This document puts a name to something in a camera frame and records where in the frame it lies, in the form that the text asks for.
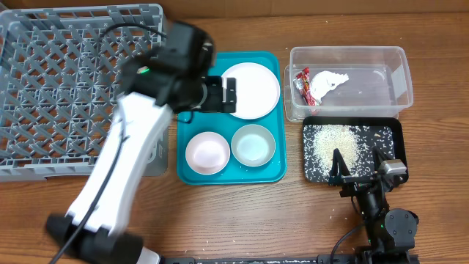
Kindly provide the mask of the grey bowl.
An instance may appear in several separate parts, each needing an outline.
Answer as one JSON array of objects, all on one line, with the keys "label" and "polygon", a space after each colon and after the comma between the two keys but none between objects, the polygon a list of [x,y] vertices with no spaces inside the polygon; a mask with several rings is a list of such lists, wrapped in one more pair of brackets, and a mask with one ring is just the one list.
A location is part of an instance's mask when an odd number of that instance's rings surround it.
[{"label": "grey bowl", "polygon": [[276,140],[273,134],[261,125],[244,125],[232,137],[231,149],[242,165],[258,167],[272,159],[276,151]]}]

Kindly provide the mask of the white wrapper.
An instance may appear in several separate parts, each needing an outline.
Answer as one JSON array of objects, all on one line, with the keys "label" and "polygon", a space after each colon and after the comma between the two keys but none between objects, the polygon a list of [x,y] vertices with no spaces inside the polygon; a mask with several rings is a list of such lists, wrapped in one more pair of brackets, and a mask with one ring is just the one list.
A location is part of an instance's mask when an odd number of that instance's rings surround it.
[{"label": "white wrapper", "polygon": [[337,86],[349,80],[347,74],[322,71],[316,74],[310,80],[310,94],[318,104],[321,104],[322,98],[330,91],[335,90]]}]

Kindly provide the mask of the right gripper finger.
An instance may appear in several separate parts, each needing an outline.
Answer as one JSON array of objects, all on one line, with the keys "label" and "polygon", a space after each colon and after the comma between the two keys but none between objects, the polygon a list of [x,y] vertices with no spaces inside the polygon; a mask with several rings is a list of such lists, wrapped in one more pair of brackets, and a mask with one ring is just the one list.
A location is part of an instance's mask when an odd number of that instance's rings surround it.
[{"label": "right gripper finger", "polygon": [[333,162],[328,180],[329,186],[346,186],[352,184],[352,177],[338,148],[333,151]]},{"label": "right gripper finger", "polygon": [[385,154],[379,147],[373,146],[372,155],[374,160],[374,170],[376,172],[386,172],[385,168],[388,163],[387,161],[391,160],[391,157]]}]

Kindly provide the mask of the pile of rice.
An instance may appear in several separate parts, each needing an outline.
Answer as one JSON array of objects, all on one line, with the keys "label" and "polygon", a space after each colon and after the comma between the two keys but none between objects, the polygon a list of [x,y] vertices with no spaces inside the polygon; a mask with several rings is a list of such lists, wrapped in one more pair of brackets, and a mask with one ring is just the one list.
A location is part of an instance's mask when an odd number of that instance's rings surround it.
[{"label": "pile of rice", "polygon": [[373,146],[394,158],[391,129],[387,126],[306,125],[303,127],[303,167],[305,178],[326,183],[333,166],[333,151],[339,150],[353,177],[374,171]]}]

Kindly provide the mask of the pink bowl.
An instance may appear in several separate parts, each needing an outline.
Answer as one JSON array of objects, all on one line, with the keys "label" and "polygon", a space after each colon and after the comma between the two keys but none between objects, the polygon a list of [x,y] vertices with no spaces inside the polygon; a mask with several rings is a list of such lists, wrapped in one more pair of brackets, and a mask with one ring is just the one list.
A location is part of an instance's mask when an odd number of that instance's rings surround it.
[{"label": "pink bowl", "polygon": [[214,175],[225,168],[231,155],[230,146],[222,135],[202,132],[195,135],[185,149],[189,167],[200,175]]}]

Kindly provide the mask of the red snack wrapper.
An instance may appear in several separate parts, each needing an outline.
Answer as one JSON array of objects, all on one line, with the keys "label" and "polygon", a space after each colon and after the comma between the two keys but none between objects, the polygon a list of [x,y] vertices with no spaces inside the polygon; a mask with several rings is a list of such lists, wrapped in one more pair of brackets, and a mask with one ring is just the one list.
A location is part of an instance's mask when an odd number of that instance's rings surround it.
[{"label": "red snack wrapper", "polygon": [[307,106],[318,106],[319,102],[311,95],[310,71],[308,67],[302,69],[294,79],[295,87],[300,92]]}]

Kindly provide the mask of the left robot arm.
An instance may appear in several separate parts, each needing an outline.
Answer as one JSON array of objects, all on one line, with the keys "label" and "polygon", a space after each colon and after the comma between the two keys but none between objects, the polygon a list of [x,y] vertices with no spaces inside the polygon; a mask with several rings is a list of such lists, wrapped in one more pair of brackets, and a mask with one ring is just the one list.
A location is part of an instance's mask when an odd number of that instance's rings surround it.
[{"label": "left robot arm", "polygon": [[176,22],[165,40],[122,66],[122,92],[94,169],[66,214],[52,214],[46,222],[60,254],[88,263],[164,261],[127,232],[155,143],[175,114],[232,113],[237,103],[236,81],[209,74],[215,44],[208,33]]}]

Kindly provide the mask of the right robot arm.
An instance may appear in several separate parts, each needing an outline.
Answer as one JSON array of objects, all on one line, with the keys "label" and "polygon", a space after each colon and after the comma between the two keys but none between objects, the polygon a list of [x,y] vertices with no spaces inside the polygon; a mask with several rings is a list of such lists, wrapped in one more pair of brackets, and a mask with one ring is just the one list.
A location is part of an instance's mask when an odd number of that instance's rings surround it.
[{"label": "right robot arm", "polygon": [[[362,223],[343,235],[329,255],[330,263],[417,263],[409,254],[415,247],[418,216],[409,210],[390,209],[385,194],[408,180],[403,161],[392,159],[380,148],[373,147],[374,172],[366,177],[351,176],[338,149],[333,151],[328,184],[340,186],[341,197],[349,197]],[[354,254],[336,255],[339,246],[352,234],[364,228],[368,246],[358,247]]]}]

